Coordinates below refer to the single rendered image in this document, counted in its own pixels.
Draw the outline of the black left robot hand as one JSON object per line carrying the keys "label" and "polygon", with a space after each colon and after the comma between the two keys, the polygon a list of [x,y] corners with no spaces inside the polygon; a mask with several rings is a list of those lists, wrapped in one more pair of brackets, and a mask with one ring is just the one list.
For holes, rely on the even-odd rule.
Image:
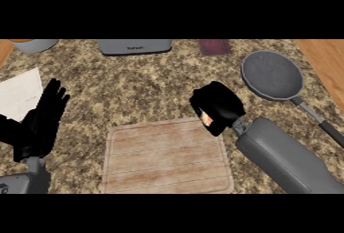
{"label": "black left robot hand", "polygon": [[52,78],[42,90],[36,107],[27,111],[21,122],[0,114],[0,142],[13,146],[14,162],[50,154],[67,100],[66,89]]}

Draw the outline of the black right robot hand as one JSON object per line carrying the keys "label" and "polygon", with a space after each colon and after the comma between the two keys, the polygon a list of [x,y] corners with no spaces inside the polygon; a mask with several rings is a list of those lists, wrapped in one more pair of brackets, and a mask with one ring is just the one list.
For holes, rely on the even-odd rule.
{"label": "black right robot hand", "polygon": [[210,126],[202,125],[213,137],[221,134],[227,127],[231,127],[237,118],[246,114],[238,97],[216,81],[193,90],[188,103],[199,119],[202,112],[212,118]]}

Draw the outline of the cupcake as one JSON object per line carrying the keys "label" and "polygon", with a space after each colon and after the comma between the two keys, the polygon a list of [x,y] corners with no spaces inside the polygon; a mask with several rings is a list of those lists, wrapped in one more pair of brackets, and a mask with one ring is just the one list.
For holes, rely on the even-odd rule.
{"label": "cupcake", "polygon": [[212,118],[205,114],[205,112],[202,112],[200,120],[202,123],[209,127],[212,123]]}

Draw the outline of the grey frying pan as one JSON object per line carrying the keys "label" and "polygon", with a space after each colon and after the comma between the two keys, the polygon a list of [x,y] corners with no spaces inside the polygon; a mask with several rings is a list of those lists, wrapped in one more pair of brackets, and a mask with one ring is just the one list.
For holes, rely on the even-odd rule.
{"label": "grey frying pan", "polygon": [[344,135],[317,115],[299,98],[303,76],[296,64],[274,51],[249,53],[240,65],[240,75],[250,92],[269,101],[290,101],[315,119],[327,136],[344,148]]}

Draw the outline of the pale wooden cutting board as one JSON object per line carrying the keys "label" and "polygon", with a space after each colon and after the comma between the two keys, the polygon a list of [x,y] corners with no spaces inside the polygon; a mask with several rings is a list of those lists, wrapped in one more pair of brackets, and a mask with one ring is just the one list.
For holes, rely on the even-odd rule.
{"label": "pale wooden cutting board", "polygon": [[221,137],[194,117],[110,129],[103,194],[231,193],[233,180]]}

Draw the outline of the white paper sheet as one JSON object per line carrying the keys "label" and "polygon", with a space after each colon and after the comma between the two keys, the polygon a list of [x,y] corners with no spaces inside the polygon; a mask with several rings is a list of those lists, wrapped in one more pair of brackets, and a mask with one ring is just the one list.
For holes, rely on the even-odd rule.
{"label": "white paper sheet", "polygon": [[0,82],[0,114],[21,121],[27,111],[36,107],[41,93],[41,79],[35,67]]}

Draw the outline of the dark red rectangular block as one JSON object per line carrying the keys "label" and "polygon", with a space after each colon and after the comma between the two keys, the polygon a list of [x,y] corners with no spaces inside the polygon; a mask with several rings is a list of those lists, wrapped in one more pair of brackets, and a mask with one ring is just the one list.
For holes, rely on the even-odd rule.
{"label": "dark red rectangular block", "polygon": [[221,56],[231,52],[225,39],[200,39],[199,45],[203,56]]}

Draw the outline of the pale grey round pot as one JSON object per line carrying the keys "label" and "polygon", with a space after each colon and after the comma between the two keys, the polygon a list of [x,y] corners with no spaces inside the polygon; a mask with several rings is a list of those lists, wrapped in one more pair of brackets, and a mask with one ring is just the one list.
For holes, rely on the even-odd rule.
{"label": "pale grey round pot", "polygon": [[57,39],[10,39],[8,42],[24,53],[38,53],[50,49]]}

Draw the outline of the grey flat appliance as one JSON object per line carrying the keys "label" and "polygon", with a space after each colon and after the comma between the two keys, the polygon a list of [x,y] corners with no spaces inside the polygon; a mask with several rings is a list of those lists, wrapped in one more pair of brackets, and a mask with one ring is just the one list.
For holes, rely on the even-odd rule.
{"label": "grey flat appliance", "polygon": [[172,49],[171,39],[97,39],[104,56],[134,56],[168,52]]}

